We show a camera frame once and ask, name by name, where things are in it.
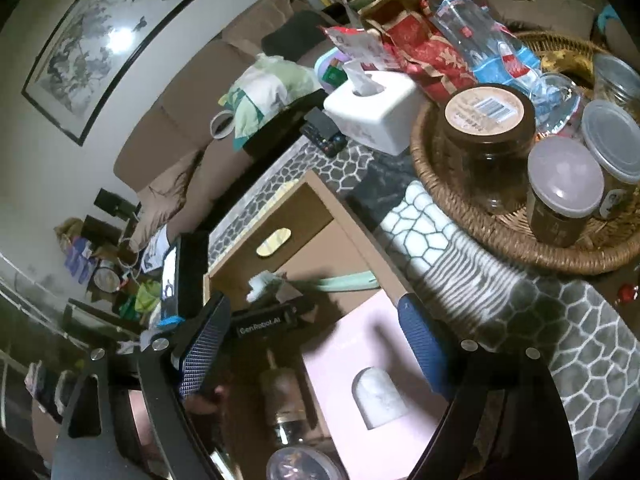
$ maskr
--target wicker tray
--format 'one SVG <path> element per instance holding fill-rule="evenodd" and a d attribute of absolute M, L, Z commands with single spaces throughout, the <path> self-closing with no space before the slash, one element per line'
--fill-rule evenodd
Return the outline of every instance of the wicker tray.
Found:
<path fill-rule="evenodd" d="M 593 87 L 591 60 L 597 52 L 605 52 L 602 48 L 549 32 L 523 32 L 517 36 L 540 56 L 543 70 L 565 73 L 587 93 Z M 436 133 L 437 117 L 438 108 L 432 104 L 420 112 L 411 139 L 414 167 L 436 204 L 489 250 L 523 264 L 571 274 L 615 270 L 640 254 L 638 189 L 622 215 L 608 222 L 590 219 L 580 239 L 566 249 L 537 241 L 524 208 L 509 215 L 492 216 L 465 200 L 449 170 L 442 136 Z"/>

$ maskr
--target sofa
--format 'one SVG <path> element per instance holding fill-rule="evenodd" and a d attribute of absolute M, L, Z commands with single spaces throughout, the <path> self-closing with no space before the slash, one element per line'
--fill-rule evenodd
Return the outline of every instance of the sofa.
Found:
<path fill-rule="evenodd" d="M 185 157 L 198 153 L 199 162 L 190 175 L 184 204 L 166 224 L 169 243 L 199 226 L 211 229 L 300 136 L 306 112 L 314 106 L 322 107 L 324 91 L 299 99 L 265 124 L 238 151 L 233 149 L 232 134 L 213 139 L 210 131 L 210 120 L 223 109 L 218 100 L 255 62 L 255 55 L 262 50 L 261 39 L 276 31 L 294 13 L 310 10 L 313 9 L 306 0 L 258 0 L 178 72 L 133 129 L 113 171 L 138 193 L 143 209 L 145 188 Z M 335 24 L 327 15 L 313 12 L 320 14 L 328 25 Z M 312 68 L 316 59 L 331 47 L 328 40 L 321 41 L 295 61 Z"/>

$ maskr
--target gray patterned tablecloth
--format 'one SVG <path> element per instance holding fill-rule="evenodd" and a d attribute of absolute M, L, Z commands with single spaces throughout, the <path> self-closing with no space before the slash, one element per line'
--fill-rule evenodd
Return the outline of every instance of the gray patterned tablecloth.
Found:
<path fill-rule="evenodd" d="M 460 337 L 491 350 L 540 350 L 569 420 L 580 478 L 588 478 L 638 407 L 640 343 L 589 283 L 542 276 L 478 245 L 412 182 L 407 166 L 407 158 L 374 156 L 352 141 L 327 160 L 300 139 L 211 233 L 210 264 L 282 184 L 315 169 L 356 199 L 352 207 L 416 293 Z"/>

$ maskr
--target framed painting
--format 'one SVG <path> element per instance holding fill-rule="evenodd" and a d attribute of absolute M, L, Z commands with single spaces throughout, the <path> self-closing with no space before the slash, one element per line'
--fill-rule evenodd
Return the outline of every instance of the framed painting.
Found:
<path fill-rule="evenodd" d="M 22 94 L 80 146 L 109 95 L 193 0 L 76 0 L 35 59 Z"/>

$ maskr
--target blue tape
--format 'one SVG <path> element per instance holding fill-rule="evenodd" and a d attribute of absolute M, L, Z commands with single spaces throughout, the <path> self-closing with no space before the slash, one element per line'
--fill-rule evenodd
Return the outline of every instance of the blue tape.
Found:
<path fill-rule="evenodd" d="M 161 319 L 160 323 L 158 323 L 158 327 L 172 325 L 172 324 L 178 325 L 178 324 L 182 323 L 183 321 L 184 321 L 183 317 L 180 317 L 180 316 L 169 316 L 169 317 L 166 317 L 164 319 Z"/>

